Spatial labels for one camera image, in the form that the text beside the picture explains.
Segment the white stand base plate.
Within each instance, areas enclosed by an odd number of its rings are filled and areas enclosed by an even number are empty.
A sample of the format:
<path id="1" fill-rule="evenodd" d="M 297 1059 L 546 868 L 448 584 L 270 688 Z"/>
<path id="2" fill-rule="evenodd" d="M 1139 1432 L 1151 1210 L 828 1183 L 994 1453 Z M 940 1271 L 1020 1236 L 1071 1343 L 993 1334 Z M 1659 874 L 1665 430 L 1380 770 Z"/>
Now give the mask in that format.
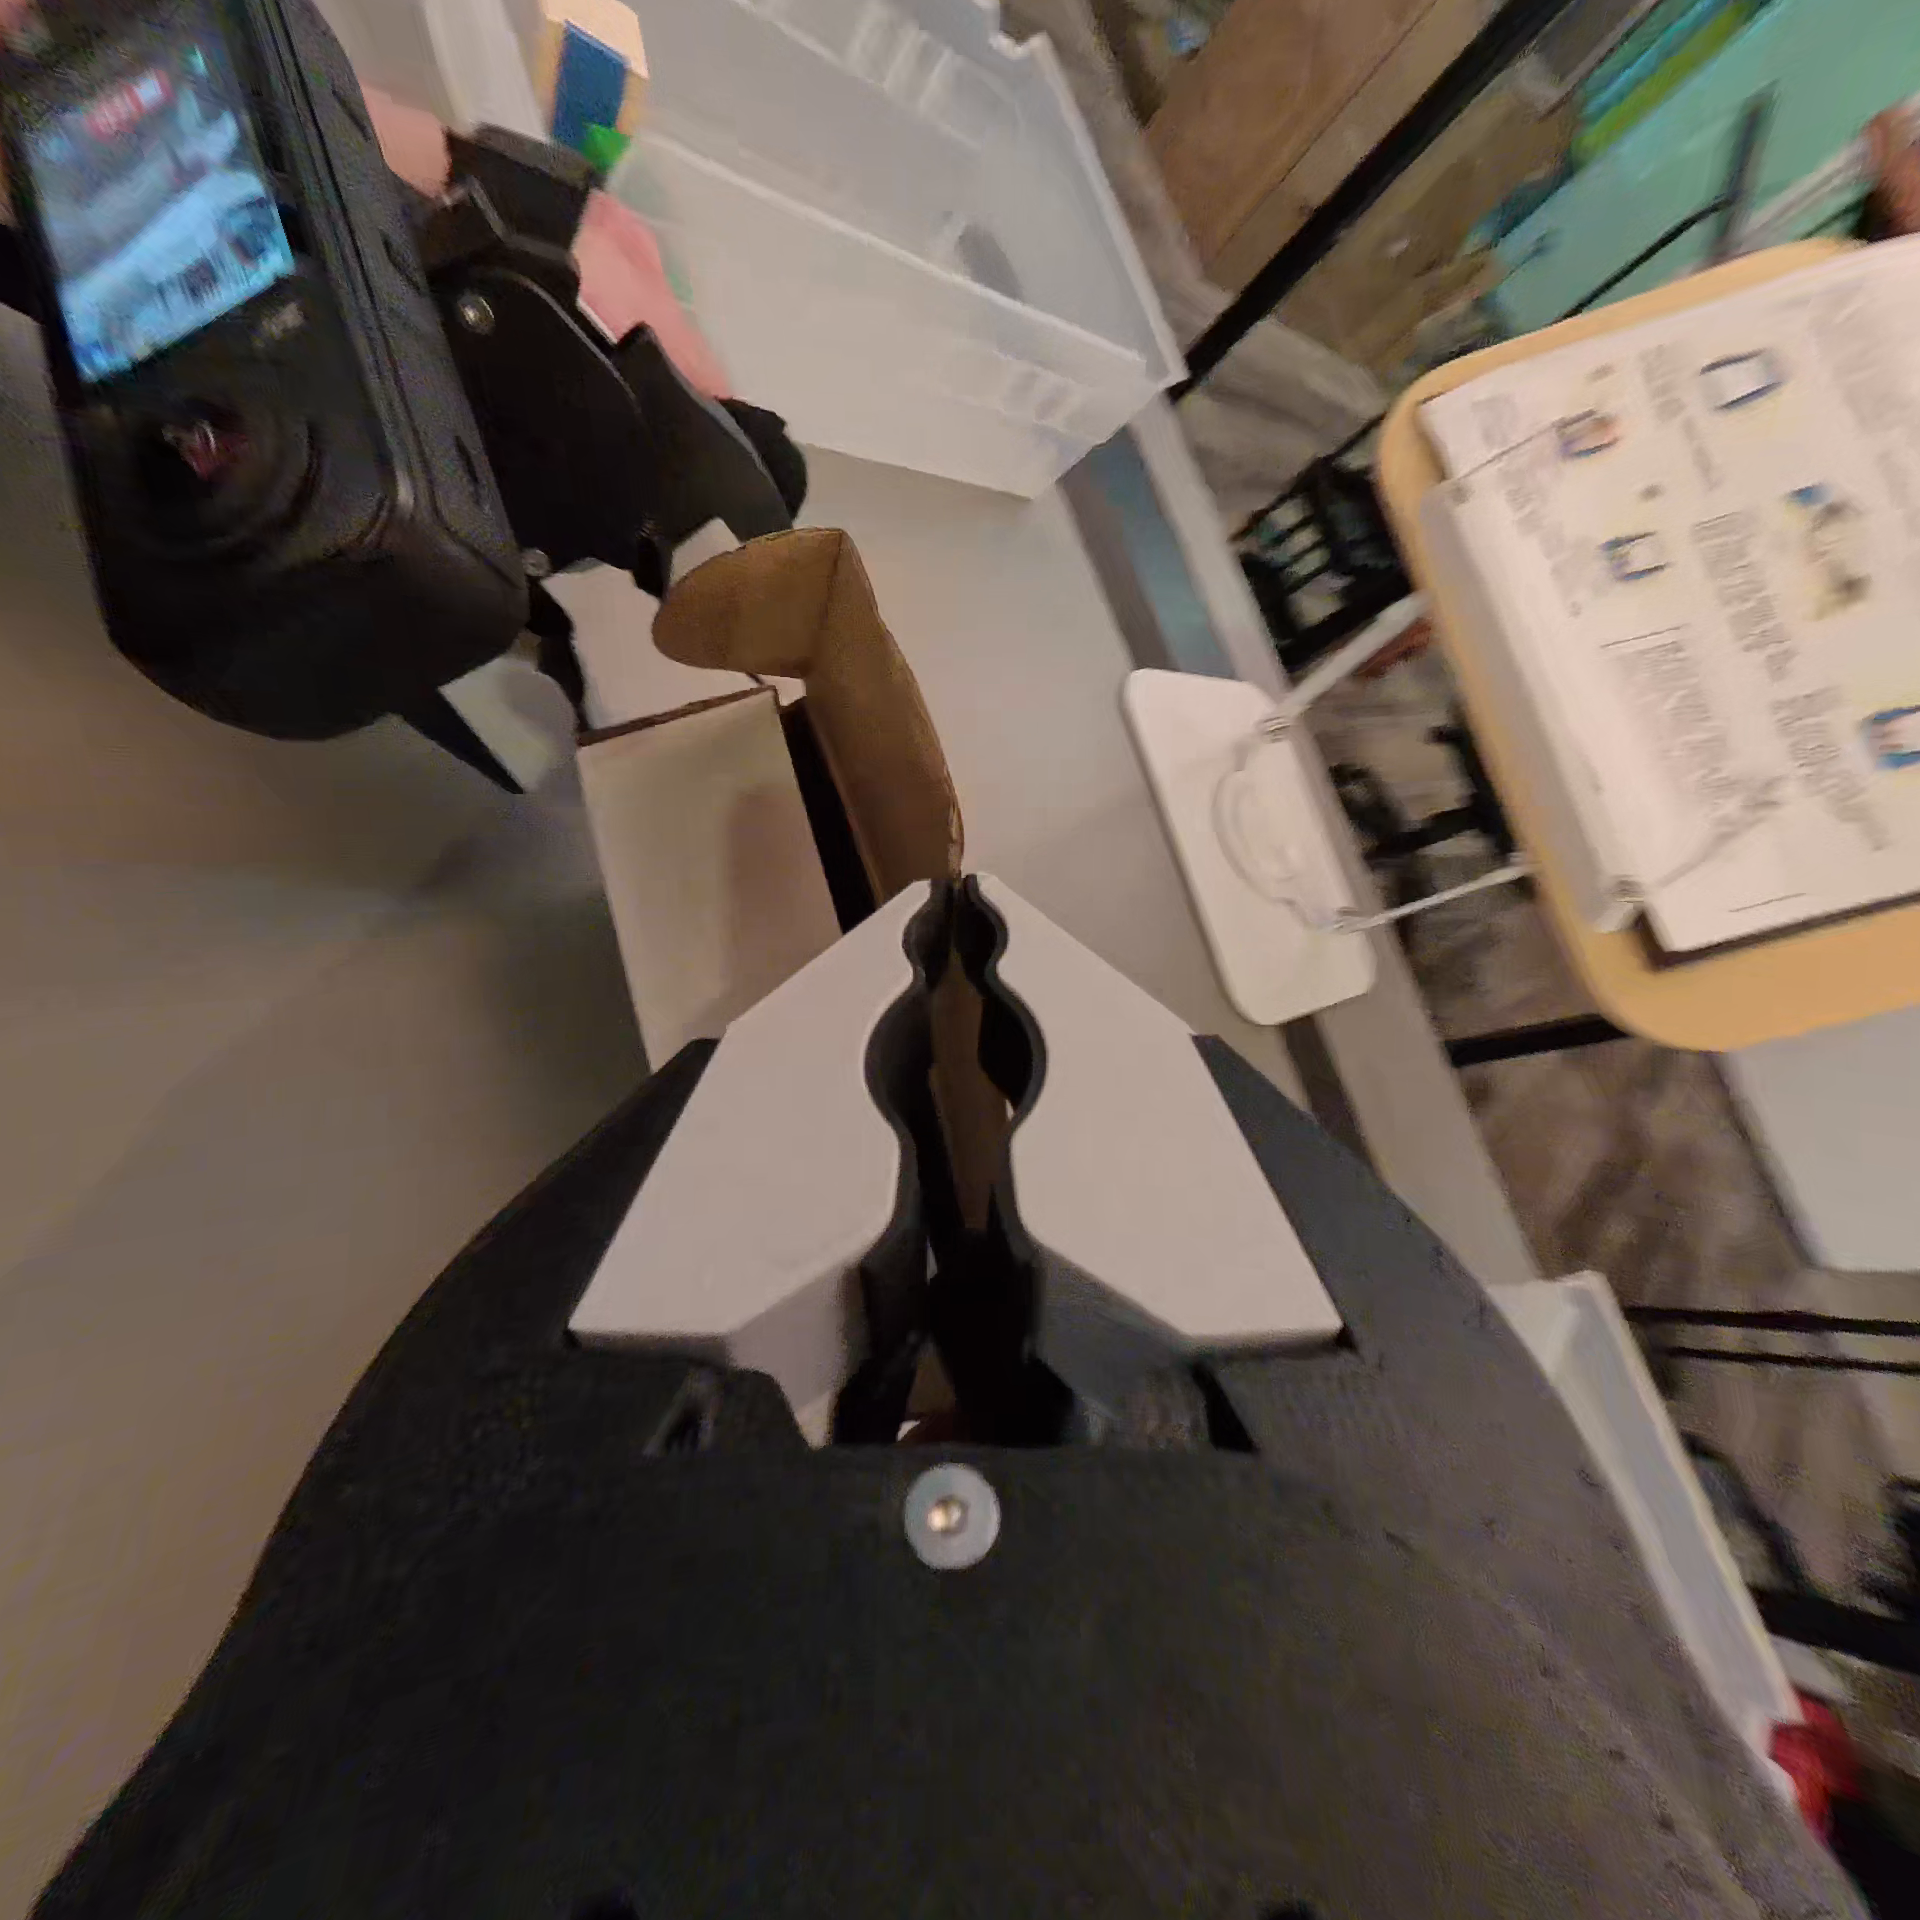
<path id="1" fill-rule="evenodd" d="M 1234 1013 L 1284 1027 L 1377 984 L 1337 836 L 1296 723 L 1259 686 L 1131 672 L 1121 710 Z"/>

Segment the printed instruction sheet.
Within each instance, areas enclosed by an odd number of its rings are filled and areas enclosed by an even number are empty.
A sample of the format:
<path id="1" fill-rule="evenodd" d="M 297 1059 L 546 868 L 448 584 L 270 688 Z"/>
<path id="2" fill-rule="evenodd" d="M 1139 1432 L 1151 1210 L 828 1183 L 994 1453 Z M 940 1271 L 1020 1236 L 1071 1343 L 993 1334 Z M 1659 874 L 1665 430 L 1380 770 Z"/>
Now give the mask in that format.
<path id="1" fill-rule="evenodd" d="M 1918 885 L 1918 253 L 1840 253 L 1431 396 L 1447 552 L 1672 959 Z"/>

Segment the blue cube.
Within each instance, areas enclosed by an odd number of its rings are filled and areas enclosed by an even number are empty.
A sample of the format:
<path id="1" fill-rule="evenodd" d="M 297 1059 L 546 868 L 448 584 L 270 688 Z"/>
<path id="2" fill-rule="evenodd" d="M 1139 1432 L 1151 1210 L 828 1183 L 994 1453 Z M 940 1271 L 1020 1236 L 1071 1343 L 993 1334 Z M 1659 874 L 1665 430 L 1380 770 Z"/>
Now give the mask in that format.
<path id="1" fill-rule="evenodd" d="M 625 2 L 534 2 L 529 55 L 546 134 L 576 154 L 586 123 L 632 132 L 650 85 L 641 20 Z"/>

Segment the person's left hand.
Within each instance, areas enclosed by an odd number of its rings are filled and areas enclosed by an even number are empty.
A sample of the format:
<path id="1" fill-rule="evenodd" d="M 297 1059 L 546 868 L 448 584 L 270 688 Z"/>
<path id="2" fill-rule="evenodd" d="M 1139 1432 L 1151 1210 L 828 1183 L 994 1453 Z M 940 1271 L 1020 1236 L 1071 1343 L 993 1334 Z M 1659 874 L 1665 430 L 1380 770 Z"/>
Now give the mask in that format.
<path id="1" fill-rule="evenodd" d="M 448 186 L 448 131 L 431 111 L 366 88 L 380 148 L 400 180 L 439 199 Z M 647 327 L 703 394 L 727 400 L 735 388 L 698 323 L 676 298 L 657 235 L 639 213 L 595 189 L 571 253 L 582 270 L 586 311 L 610 340 Z"/>

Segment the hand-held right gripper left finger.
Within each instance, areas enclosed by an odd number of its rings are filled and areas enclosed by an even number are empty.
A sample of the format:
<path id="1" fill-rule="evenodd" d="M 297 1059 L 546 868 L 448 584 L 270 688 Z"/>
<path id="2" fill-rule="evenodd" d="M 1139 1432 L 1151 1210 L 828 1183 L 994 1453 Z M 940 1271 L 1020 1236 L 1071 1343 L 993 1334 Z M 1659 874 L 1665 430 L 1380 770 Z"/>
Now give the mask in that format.
<path id="1" fill-rule="evenodd" d="M 569 1333 L 735 1368 L 858 1368 L 926 1279 L 930 984 L 948 886 L 919 880 L 735 1020 L 643 1175 Z"/>

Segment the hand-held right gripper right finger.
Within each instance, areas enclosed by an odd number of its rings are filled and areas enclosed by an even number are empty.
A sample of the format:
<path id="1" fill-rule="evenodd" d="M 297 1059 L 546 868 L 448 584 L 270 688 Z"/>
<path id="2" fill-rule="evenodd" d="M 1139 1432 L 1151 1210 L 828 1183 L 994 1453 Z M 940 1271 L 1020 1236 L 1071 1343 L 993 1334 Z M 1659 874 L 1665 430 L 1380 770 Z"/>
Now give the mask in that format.
<path id="1" fill-rule="evenodd" d="M 993 876 L 975 959 L 1031 1070 L 1004 1196 L 1034 1260 L 1043 1359 L 1321 1349 L 1342 1316 L 1187 1020 Z"/>

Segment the white cardboard box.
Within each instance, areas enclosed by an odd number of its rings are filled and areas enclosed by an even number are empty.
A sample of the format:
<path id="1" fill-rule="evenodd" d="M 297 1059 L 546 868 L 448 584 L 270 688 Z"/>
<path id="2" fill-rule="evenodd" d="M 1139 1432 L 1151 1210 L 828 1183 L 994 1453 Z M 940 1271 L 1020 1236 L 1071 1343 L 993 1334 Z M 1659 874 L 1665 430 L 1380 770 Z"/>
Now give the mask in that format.
<path id="1" fill-rule="evenodd" d="M 968 836 L 921 686 L 856 542 L 831 530 L 768 535 L 699 567 L 662 603 L 655 643 L 676 666 L 744 679 L 582 749 L 643 1044 L 658 1070 L 695 1070 L 674 1118 L 735 1020 L 907 885 L 944 883 L 930 984 L 943 1157 L 921 1163 L 930 1262 L 943 1235 L 984 1224 L 1010 1110 L 979 1063 L 980 997 L 951 949 Z M 887 1442 L 921 1362 L 929 1262 L 899 1350 L 858 1368 L 708 1365 L 774 1379 L 817 1444 Z"/>

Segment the white plastic container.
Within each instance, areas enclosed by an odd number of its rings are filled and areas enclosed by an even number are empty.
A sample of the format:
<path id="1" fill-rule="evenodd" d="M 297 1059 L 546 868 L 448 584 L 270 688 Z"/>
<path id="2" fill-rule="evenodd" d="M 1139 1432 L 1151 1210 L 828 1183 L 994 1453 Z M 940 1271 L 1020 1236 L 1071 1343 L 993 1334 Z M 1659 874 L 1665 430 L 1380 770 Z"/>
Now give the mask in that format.
<path id="1" fill-rule="evenodd" d="M 1490 1295 L 1593 1453 L 1692 1666 L 1772 1764 L 1800 1695 L 1612 1286 L 1584 1272 Z"/>

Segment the clear plastic storage bin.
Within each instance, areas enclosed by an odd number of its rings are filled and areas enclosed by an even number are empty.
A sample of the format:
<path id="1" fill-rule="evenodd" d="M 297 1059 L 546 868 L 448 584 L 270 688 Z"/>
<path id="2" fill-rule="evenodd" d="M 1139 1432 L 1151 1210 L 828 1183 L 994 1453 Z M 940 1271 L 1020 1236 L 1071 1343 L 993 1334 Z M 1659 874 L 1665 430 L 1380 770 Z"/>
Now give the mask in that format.
<path id="1" fill-rule="evenodd" d="M 607 191 L 796 440 L 1049 492 L 1187 373 L 1044 37 L 977 2 L 639 2 Z M 534 4 L 424 4 L 454 123 L 546 138 Z"/>

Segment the white sheet holder plate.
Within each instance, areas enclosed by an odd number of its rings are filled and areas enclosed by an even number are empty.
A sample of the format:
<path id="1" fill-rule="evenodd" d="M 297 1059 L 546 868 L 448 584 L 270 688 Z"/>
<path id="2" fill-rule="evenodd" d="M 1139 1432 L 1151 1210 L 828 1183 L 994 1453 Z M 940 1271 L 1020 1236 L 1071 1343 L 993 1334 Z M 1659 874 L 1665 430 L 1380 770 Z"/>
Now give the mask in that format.
<path id="1" fill-rule="evenodd" d="M 1529 623 L 1506 567 L 1487 559 L 1472 483 L 1431 487 L 1416 512 L 1425 588 L 1450 672 L 1506 822 L 1544 888 L 1593 932 L 1625 932 L 1642 888 L 1622 830 L 1600 800 L 1547 672 L 1531 663 Z"/>

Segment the wooden document board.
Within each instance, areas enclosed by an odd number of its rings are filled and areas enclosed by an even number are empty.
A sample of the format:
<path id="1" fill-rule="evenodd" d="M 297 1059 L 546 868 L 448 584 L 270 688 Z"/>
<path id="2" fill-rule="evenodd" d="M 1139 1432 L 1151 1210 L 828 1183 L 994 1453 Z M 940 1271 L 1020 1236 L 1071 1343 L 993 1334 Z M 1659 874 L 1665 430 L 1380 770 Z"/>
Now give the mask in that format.
<path id="1" fill-rule="evenodd" d="M 1808 238 L 1738 255 L 1644 294 L 1464 354 L 1419 376 L 1388 408 L 1377 454 L 1377 488 L 1385 526 L 1416 590 L 1427 594 L 1416 514 L 1425 494 L 1447 483 L 1446 466 L 1422 428 L 1422 408 L 1430 400 L 1551 351 L 1608 340 L 1704 303 L 1751 294 L 1860 250 L 1866 245 L 1855 240 Z M 1431 600 L 1430 616 L 1436 647 L 1450 670 L 1450 655 L 1433 627 Z M 1582 927 L 1562 902 L 1552 901 L 1536 876 L 1531 885 L 1558 951 L 1591 997 L 1596 1015 L 1625 1037 L 1652 1040 L 1668 1048 L 1727 1053 L 1916 1005 L 1916 902 L 1898 902 L 1870 916 L 1826 925 L 1795 927 L 1775 939 L 1716 949 L 1686 963 L 1656 965 L 1642 934 Z"/>

